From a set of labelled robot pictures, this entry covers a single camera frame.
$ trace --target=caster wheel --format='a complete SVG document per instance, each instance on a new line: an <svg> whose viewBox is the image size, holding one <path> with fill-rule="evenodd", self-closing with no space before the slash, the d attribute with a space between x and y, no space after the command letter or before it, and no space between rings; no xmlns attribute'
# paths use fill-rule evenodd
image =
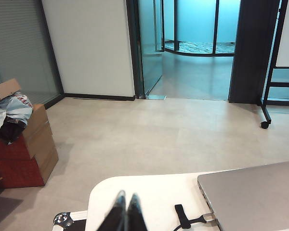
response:
<svg viewBox="0 0 289 231"><path fill-rule="evenodd" d="M263 129L267 129L267 128L269 127L269 123L266 122L266 121L264 121L264 122L261 123L261 127L262 127Z"/></svg>

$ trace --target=silver laptop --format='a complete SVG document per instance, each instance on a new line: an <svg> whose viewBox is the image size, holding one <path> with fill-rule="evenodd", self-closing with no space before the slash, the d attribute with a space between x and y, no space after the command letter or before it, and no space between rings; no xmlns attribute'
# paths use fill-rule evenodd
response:
<svg viewBox="0 0 289 231"><path fill-rule="evenodd" d="M289 229L289 162L200 175L221 231Z"/></svg>

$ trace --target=black cable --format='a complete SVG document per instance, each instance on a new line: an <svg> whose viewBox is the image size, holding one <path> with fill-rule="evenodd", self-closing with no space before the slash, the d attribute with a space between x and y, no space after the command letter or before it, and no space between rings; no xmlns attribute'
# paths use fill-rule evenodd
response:
<svg viewBox="0 0 289 231"><path fill-rule="evenodd" d="M206 220L203 218L203 216L200 216L199 218L196 218L196 219L191 219L191 220L188 220L190 224L195 224L195 223L204 223L206 224ZM182 228L181 225L179 225L178 227L176 227L173 231L177 231L179 230L180 228Z"/></svg>

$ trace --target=door threshold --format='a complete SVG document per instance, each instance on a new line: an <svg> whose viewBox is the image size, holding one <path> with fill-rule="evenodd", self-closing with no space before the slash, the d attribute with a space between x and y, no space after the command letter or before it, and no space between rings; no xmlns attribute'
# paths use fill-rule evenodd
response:
<svg viewBox="0 0 289 231"><path fill-rule="evenodd" d="M166 95L147 95L146 99L147 100L165 100Z"/></svg>

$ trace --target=cardboard box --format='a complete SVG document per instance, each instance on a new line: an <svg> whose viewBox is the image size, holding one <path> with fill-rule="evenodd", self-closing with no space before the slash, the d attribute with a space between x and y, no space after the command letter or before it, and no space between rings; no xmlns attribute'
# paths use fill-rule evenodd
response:
<svg viewBox="0 0 289 231"><path fill-rule="evenodd" d="M10 145L0 141L0 160L30 160L35 155L48 152L54 146L49 122L29 138L21 135Z"/></svg>
<svg viewBox="0 0 289 231"><path fill-rule="evenodd" d="M0 188L44 186L57 162L55 147L31 160L0 160Z"/></svg>
<svg viewBox="0 0 289 231"><path fill-rule="evenodd" d="M42 104L37 104L22 135L10 145L0 141L0 160L30 160L39 152L49 151L52 146L54 143L46 110Z"/></svg>
<svg viewBox="0 0 289 231"><path fill-rule="evenodd" d="M37 130L48 122L47 113L43 104L33 105L33 113L28 120L28 125L23 131L25 139L32 136Z"/></svg>
<svg viewBox="0 0 289 231"><path fill-rule="evenodd" d="M4 99L5 97L9 95L14 94L20 89L21 87L15 78L12 78L8 81L0 83L0 100Z"/></svg>

